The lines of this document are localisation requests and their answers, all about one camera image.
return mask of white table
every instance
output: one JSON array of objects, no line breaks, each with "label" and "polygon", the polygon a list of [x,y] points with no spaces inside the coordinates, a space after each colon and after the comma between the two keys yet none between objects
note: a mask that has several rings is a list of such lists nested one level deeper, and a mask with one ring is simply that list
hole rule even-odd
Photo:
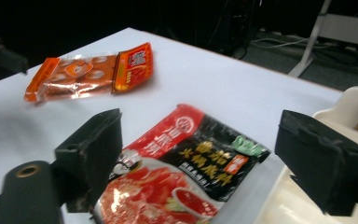
[{"label": "white table", "polygon": [[[0,191],[9,170],[27,161],[53,162],[56,146],[93,115],[108,109],[122,112],[124,146],[185,103],[273,151],[284,109],[311,116],[331,107],[341,94],[131,28],[68,55],[118,52],[144,42],[152,45],[154,76],[125,94],[32,105],[23,101],[23,94],[39,66],[30,69],[28,76],[18,74],[0,81]],[[282,161],[272,152],[245,178],[213,223],[254,223],[282,168]],[[87,214],[66,214],[64,207],[62,211],[65,223],[90,223]]]}]

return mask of hot pot seasoning package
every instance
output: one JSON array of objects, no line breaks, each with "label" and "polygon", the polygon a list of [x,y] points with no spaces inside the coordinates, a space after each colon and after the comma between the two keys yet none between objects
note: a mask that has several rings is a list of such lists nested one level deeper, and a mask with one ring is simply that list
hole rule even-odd
[{"label": "hot pot seasoning package", "polygon": [[208,223],[270,150],[191,105],[123,148],[97,207],[104,223]]},{"label": "hot pot seasoning package", "polygon": [[150,43],[118,54],[47,58],[29,84],[24,99],[42,102],[124,92],[153,74]]}]

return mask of red and black food package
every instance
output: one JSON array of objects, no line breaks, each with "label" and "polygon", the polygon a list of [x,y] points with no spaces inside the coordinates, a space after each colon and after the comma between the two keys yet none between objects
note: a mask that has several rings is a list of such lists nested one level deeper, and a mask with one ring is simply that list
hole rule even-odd
[{"label": "red and black food package", "polygon": [[125,147],[98,202],[104,223],[208,223],[270,151],[191,105]]}]

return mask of orange snack package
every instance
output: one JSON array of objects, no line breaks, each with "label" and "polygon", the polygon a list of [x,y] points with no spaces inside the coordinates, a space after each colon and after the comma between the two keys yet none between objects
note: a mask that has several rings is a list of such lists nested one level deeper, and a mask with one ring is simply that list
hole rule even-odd
[{"label": "orange snack package", "polygon": [[119,54],[47,58],[26,89],[24,100],[42,102],[129,91],[148,80],[152,73],[150,43]]}]

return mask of orange wrapper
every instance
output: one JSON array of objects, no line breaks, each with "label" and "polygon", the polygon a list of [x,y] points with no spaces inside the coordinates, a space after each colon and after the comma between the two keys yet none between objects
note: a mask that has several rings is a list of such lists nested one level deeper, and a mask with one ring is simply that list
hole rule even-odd
[{"label": "orange wrapper", "polygon": [[90,58],[47,58],[26,89],[24,100],[42,102],[124,92],[153,73],[149,43],[119,54]]}]

